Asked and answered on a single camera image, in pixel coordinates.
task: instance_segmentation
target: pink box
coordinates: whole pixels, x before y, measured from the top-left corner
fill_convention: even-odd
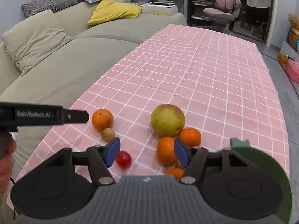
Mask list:
[[[293,60],[289,60],[287,66],[286,66],[286,71],[289,75],[289,77],[299,83],[299,64],[294,62]]]

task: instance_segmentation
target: pink tablecloth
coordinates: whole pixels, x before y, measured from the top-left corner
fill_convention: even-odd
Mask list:
[[[113,113],[113,129],[133,164],[110,172],[124,175],[163,174],[156,161],[158,137],[150,115],[159,104],[180,107],[186,126],[202,133],[201,146],[216,151],[229,138],[249,139],[273,156],[289,174],[288,135],[278,94],[255,44],[211,30],[168,25],[126,55],[101,76],[73,105]],[[63,147],[85,151],[105,145],[89,121],[55,126],[29,158],[25,175]],[[86,167],[76,171],[89,178]]]

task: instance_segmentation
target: round black disc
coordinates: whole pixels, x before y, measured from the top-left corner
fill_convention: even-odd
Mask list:
[[[37,219],[54,219],[84,207],[92,197],[92,186],[74,172],[47,167],[20,179],[10,196],[17,212]]]
[[[202,196],[226,216],[255,220],[276,212],[282,190],[256,167],[228,167],[203,182]]]

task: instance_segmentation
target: book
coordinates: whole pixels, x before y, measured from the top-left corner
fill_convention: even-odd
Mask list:
[[[155,5],[165,5],[165,6],[175,5],[175,3],[161,3],[161,2],[154,2],[153,4],[155,4]]]
[[[158,2],[163,2],[163,3],[174,3],[174,1],[167,1],[167,0],[158,0]]]

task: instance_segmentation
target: finger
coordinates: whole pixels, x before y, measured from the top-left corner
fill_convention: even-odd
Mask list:
[[[11,174],[0,176],[0,194],[4,194],[7,191],[10,176]]]
[[[13,158],[8,152],[0,159],[0,176],[11,171],[13,166]]]
[[[17,144],[14,139],[11,139],[10,144],[7,146],[7,152],[13,154],[16,151]]]

